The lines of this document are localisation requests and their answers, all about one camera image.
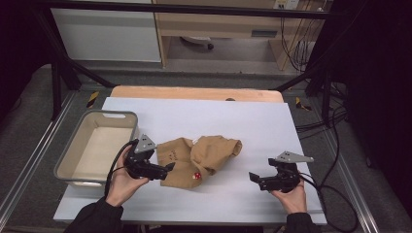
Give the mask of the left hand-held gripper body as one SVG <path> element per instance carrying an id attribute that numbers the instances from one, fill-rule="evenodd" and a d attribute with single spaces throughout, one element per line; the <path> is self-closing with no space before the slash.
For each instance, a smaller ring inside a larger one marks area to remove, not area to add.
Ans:
<path id="1" fill-rule="evenodd" d="M 150 137 L 143 134 L 137 143 L 134 143 L 128 152 L 124 167 L 133 179 L 148 178 L 150 180 L 165 180 L 168 173 L 162 171 L 162 166 L 153 164 L 145 158 L 145 152 L 155 150 L 156 144 Z"/>

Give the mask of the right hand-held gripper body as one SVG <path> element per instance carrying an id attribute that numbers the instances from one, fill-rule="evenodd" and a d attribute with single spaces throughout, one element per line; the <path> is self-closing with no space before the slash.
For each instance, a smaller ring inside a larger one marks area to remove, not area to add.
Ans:
<path id="1" fill-rule="evenodd" d="M 288 193 L 300 182 L 300 175 L 297 164 L 300 162 L 313 162 L 314 158 L 300 155 L 290 151 L 284 151 L 275 157 L 280 162 L 278 166 L 272 166 L 277 170 L 277 174 L 272 177 L 260 178 L 258 186 L 261 190 L 278 190 Z"/>

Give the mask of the tan cloth garment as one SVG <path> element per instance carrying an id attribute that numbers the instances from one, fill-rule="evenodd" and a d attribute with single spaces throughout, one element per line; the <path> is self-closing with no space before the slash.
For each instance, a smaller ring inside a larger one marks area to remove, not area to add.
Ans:
<path id="1" fill-rule="evenodd" d="M 162 186 L 195 188 L 222 169 L 226 161 L 237 156 L 242 142 L 221 135 L 201 136 L 196 140 L 178 138 L 157 146 L 157 163 L 175 166 L 161 181 Z"/>

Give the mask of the beige plastic basket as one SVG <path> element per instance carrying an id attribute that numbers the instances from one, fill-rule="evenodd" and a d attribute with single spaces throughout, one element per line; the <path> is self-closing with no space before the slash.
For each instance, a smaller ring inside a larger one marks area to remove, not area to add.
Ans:
<path id="1" fill-rule="evenodd" d="M 86 112 L 54 167 L 55 177 L 71 185 L 104 185 L 119 150 L 135 138 L 137 125 L 132 112 Z"/>

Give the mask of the person's right hand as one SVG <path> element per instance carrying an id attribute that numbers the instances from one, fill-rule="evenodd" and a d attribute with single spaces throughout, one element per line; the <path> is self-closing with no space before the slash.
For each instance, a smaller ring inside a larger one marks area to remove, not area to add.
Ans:
<path id="1" fill-rule="evenodd" d="M 281 202 L 288 215 L 307 212 L 304 181 L 300 181 L 299 184 L 288 193 L 272 190 L 271 194 Z"/>

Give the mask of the person's left hand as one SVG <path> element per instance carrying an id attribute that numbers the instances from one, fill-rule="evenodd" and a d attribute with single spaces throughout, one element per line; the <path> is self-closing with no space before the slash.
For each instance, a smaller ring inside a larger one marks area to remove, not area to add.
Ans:
<path id="1" fill-rule="evenodd" d="M 137 189 L 149 182 L 148 178 L 131 178 L 123 167 L 124 158 L 130 149 L 131 146 L 127 146 L 120 154 L 116 170 L 111 179 L 108 194 L 105 198 L 105 201 L 113 207 L 120 207 L 136 192 Z"/>

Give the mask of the yellow black tape marker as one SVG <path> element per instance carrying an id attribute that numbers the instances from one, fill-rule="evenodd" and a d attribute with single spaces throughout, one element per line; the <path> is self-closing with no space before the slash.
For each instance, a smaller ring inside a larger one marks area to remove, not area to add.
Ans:
<path id="1" fill-rule="evenodd" d="M 91 95 L 90 95 L 90 97 L 89 97 L 89 99 L 88 99 L 88 101 L 87 101 L 87 104 L 86 104 L 86 107 L 87 107 L 88 109 L 90 109 L 90 108 L 93 107 L 93 105 L 94 105 L 94 103 L 95 103 L 98 95 L 99 95 L 99 91 L 94 91 L 94 92 L 91 93 Z"/>
<path id="2" fill-rule="evenodd" d="M 305 110 L 305 111 L 312 111 L 312 107 L 307 106 L 307 105 L 303 105 L 299 97 L 295 97 L 295 106 L 298 109 L 302 109 L 302 110 Z"/>

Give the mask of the white table board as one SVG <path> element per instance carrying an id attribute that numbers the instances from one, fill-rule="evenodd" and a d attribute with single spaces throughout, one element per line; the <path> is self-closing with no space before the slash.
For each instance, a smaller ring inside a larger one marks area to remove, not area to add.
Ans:
<path id="1" fill-rule="evenodd" d="M 156 143 L 179 137 L 222 135 L 243 148 L 216 175 L 192 189 L 152 181 L 124 203 L 125 222 L 147 224 L 273 225 L 286 219 L 280 202 L 249 175 L 275 174 L 268 160 L 284 151 L 301 153 L 285 103 L 109 97 L 106 110 L 126 110 Z"/>

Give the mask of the black metal stand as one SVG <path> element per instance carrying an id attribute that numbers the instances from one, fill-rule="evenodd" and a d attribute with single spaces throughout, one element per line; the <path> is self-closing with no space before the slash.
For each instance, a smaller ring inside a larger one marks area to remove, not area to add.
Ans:
<path id="1" fill-rule="evenodd" d="M 89 77 L 105 87 L 116 87 L 114 83 L 93 74 L 86 67 L 69 57 L 58 35 L 58 30 L 52 28 L 51 21 L 47 18 L 47 14 L 50 11 L 32 7 L 30 12 L 36 20 L 35 25 L 38 27 L 38 30 L 42 31 L 42 35 L 45 37 L 47 53 L 51 59 L 52 119 L 56 119 L 62 112 L 61 82 L 65 82 L 70 90 L 79 90 L 82 84 L 78 78 L 78 73 Z"/>
<path id="2" fill-rule="evenodd" d="M 310 79 L 310 82 L 305 89 L 305 93 L 308 96 L 314 96 L 320 91 L 323 92 L 321 120 L 326 126 L 330 126 L 329 103 L 331 95 L 331 74 L 327 62 L 315 62 L 313 66 L 306 70 L 304 73 L 300 74 L 291 81 L 274 87 L 274 90 L 283 92 L 289 89 L 290 87 L 293 87 L 294 85 L 303 82 L 306 79 Z"/>

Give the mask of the office chair base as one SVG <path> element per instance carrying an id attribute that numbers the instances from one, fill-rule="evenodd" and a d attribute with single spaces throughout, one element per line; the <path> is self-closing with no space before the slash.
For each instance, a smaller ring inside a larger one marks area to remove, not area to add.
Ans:
<path id="1" fill-rule="evenodd" d="M 212 50 L 214 45 L 209 37 L 185 37 L 182 39 L 188 43 L 205 46 L 208 50 Z"/>

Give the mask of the white cabinet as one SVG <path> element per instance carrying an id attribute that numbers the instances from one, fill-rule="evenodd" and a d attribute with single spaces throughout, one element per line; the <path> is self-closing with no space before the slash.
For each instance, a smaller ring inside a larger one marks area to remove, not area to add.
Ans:
<path id="1" fill-rule="evenodd" d="M 66 9 L 51 12 L 73 59 L 161 60 L 153 14 Z"/>

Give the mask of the dark curtain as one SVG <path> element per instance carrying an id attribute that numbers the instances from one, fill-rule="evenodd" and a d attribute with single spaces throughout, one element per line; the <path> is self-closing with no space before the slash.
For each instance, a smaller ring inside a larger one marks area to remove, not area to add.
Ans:
<path id="1" fill-rule="evenodd" d="M 50 62 L 30 11 L 30 0 L 0 0 L 0 122 L 30 82 Z"/>
<path id="2" fill-rule="evenodd" d="M 333 0 L 322 35 L 344 40 L 332 77 L 347 85 L 365 154 L 412 215 L 412 0 Z"/>

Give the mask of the light wooden desk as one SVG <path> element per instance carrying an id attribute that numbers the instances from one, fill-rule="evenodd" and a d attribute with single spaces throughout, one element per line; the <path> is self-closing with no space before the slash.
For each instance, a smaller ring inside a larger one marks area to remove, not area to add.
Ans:
<path id="1" fill-rule="evenodd" d="M 152 0 L 155 4 L 274 9 L 275 0 Z M 318 11 L 321 0 L 299 0 L 296 11 Z M 309 18 L 270 18 L 194 14 L 154 15 L 158 37 L 257 38 L 266 40 L 283 71 L 300 41 L 317 40 L 324 22 Z"/>

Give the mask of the black metal frame bar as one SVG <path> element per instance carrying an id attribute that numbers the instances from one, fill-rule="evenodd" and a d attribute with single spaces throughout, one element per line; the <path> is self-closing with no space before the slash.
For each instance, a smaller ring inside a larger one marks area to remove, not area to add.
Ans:
<path id="1" fill-rule="evenodd" d="M 239 7 L 170 5 L 170 4 L 144 4 L 99 1 L 73 1 L 73 0 L 35 0 L 35 5 L 45 8 L 94 10 L 94 11 L 121 11 L 142 13 L 165 14 L 195 14 L 218 16 L 244 16 L 244 17 L 282 17 L 282 18 L 311 18 L 329 19 L 343 17 L 339 12 L 313 12 L 292 10 L 268 10 Z"/>

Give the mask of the white wall socket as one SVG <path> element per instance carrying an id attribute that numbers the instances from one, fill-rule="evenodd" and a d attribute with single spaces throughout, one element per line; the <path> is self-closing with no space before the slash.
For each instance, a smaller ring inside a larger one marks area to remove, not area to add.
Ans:
<path id="1" fill-rule="evenodd" d="M 295 10 L 299 0 L 275 0 L 274 9 L 280 10 Z"/>

